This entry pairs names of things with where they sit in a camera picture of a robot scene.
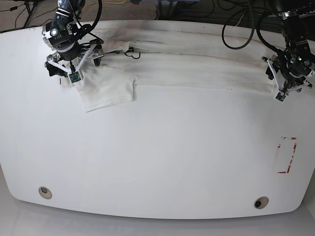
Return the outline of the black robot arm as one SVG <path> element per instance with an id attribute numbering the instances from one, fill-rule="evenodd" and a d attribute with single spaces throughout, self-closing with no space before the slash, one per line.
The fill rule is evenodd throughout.
<path id="1" fill-rule="evenodd" d="M 102 12 L 102 1 L 97 4 L 94 22 L 82 25 L 79 20 L 85 1 L 58 1 L 54 18 L 42 28 L 43 41 L 54 51 L 45 62 L 50 76 L 64 76 L 73 84 L 83 80 L 82 66 L 87 59 L 92 58 L 94 65 L 100 66 L 104 41 L 92 33 Z"/>
<path id="2" fill-rule="evenodd" d="M 307 27 L 300 15 L 312 11 L 313 0 L 270 0 L 271 11 L 281 19 L 285 51 L 277 51 L 273 66 L 289 86 L 299 86 L 311 75 L 315 56 L 307 41 Z"/>

